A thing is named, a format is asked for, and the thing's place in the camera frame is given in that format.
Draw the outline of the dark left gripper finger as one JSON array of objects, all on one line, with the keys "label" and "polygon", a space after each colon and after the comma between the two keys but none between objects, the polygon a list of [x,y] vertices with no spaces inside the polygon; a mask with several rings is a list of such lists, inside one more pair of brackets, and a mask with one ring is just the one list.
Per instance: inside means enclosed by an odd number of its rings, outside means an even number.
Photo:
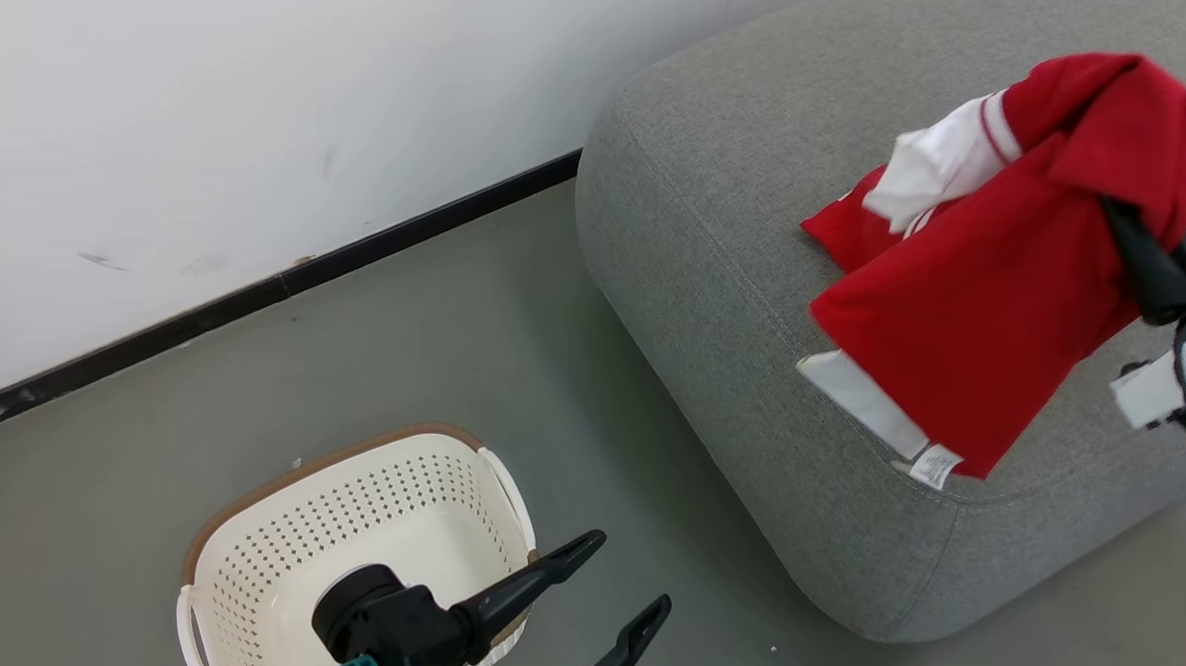
[{"label": "dark left gripper finger", "polygon": [[451,607],[451,616],[459,620],[465,630],[464,662],[480,662],[487,657],[500,633],[518,621],[549,587],[563,584],[575,575],[606,542],[602,530],[589,530]]},{"label": "dark left gripper finger", "polygon": [[670,611],[672,598],[669,595],[657,596],[653,603],[646,606],[629,625],[624,625],[616,636],[616,645],[593,666],[635,666],[651,646]]}]

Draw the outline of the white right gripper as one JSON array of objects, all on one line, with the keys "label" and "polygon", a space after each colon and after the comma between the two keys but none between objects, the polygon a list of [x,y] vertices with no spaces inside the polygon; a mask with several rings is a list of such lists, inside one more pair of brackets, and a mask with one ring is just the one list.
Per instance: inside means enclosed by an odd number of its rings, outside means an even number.
[{"label": "white right gripper", "polygon": [[[1155,327],[1182,320],[1186,316],[1186,233],[1178,246],[1177,261],[1148,232],[1135,205],[1107,197],[1103,212],[1143,324]],[[1186,382],[1186,340],[1180,356]],[[1172,352],[1142,369],[1131,370],[1114,380],[1111,388],[1114,402],[1133,428],[1167,420],[1185,406]]]}]

